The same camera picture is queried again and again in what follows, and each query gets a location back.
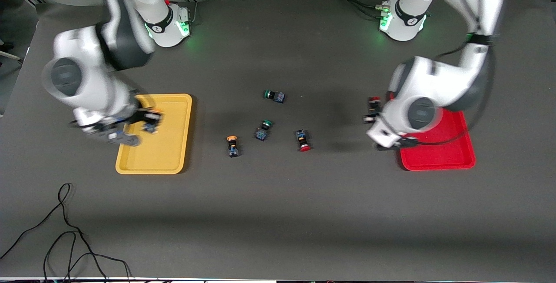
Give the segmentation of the red plastic tray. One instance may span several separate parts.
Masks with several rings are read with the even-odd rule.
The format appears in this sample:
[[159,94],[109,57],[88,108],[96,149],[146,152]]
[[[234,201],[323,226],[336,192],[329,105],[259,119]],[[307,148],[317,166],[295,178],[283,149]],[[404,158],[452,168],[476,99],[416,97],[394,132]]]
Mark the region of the red plastic tray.
[[[442,142],[456,137],[467,126],[462,111],[443,109],[439,124],[415,138],[422,142]],[[476,158],[469,134],[441,146],[417,146],[398,152],[399,161],[408,171],[463,170],[475,166]]]

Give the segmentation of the dark grey table cloth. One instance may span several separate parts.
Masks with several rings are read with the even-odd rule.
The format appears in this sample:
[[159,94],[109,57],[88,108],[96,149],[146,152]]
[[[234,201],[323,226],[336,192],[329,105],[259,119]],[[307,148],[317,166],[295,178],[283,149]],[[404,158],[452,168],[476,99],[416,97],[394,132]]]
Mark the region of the dark grey table cloth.
[[139,176],[40,81],[54,36],[103,10],[47,6],[0,118],[0,255],[70,183],[70,222],[139,277],[556,282],[556,23],[550,0],[505,4],[471,169],[405,171],[361,121],[398,63],[461,44],[442,0],[409,43],[341,0],[213,0],[186,43],[126,73],[193,98],[185,169]]

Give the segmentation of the yellow plastic tray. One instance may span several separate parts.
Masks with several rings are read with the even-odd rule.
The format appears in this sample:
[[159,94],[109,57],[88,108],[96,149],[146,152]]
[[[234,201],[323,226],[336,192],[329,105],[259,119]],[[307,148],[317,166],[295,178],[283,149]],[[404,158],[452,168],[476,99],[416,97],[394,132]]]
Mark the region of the yellow plastic tray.
[[120,145],[115,169],[128,175],[173,175],[181,172],[186,156],[192,97],[186,93],[137,95],[146,107],[163,114],[158,133],[142,130],[143,121],[125,125],[124,131],[137,135],[138,146]]

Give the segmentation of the grey metal bar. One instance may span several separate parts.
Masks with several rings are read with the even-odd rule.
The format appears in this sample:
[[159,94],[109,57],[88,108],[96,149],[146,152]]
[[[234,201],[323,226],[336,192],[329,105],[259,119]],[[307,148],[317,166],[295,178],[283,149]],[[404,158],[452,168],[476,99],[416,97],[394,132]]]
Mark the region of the grey metal bar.
[[5,42],[0,40],[0,57],[6,57],[8,59],[15,60],[20,65],[22,65],[23,60],[20,57],[10,53],[10,51],[13,48],[14,48],[14,45],[12,45],[12,43],[5,43]]

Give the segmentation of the red push button switch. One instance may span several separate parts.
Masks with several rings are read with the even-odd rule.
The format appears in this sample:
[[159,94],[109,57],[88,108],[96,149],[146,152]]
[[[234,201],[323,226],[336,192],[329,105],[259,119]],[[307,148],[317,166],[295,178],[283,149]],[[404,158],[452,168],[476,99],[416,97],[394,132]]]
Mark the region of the red push button switch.
[[371,124],[374,124],[377,120],[378,115],[381,112],[381,98],[380,97],[370,97],[367,100],[367,106],[369,114],[371,114]]
[[295,132],[297,141],[298,141],[298,150],[300,152],[306,152],[311,150],[311,145],[308,142],[307,134],[304,129],[297,130]]

